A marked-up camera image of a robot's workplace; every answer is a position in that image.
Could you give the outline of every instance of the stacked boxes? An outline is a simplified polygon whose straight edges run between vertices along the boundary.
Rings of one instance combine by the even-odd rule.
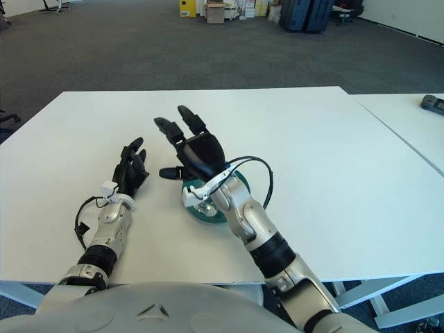
[[[251,19],[255,16],[255,0],[245,0],[245,17]]]

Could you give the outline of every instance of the white wall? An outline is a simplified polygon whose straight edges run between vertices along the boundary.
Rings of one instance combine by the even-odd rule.
[[[364,0],[361,17],[444,43],[444,0]]]
[[[3,0],[6,17],[14,16],[18,14],[24,14],[25,12],[33,12],[44,8],[42,0]],[[56,6],[56,0],[46,0],[49,7]]]

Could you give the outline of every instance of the black device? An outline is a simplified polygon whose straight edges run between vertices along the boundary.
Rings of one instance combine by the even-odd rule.
[[[444,116],[444,100],[433,95],[425,95],[421,107]]]

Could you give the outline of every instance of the green plate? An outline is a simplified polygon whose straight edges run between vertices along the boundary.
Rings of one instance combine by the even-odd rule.
[[[238,179],[242,180],[242,182],[247,186],[248,192],[250,192],[250,185],[248,185],[247,179],[242,175],[242,173],[235,171],[234,174],[238,177]],[[189,180],[187,182],[183,182],[182,189],[188,186],[194,186],[195,188],[201,187],[204,182],[200,179]],[[208,223],[227,223],[227,219],[225,215],[221,211],[219,211],[216,207],[216,204],[213,203],[211,198],[208,198],[203,203],[187,207],[188,212],[191,213],[197,219],[208,222]]]

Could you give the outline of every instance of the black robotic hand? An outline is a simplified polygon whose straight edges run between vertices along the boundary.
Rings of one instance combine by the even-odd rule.
[[[144,182],[149,173],[145,170],[144,162],[146,151],[143,149],[139,154],[137,150],[144,143],[141,137],[131,142],[129,146],[124,146],[120,154],[120,163],[114,170],[112,181],[119,186],[117,193],[127,194],[134,198],[136,191]]]
[[[165,118],[154,119],[160,131],[176,149],[177,157],[184,165],[162,169],[160,176],[176,180],[199,178],[207,182],[226,169],[223,149],[217,138],[208,132],[205,123],[197,114],[183,105],[179,105],[178,110],[194,137],[185,139],[176,123]]]

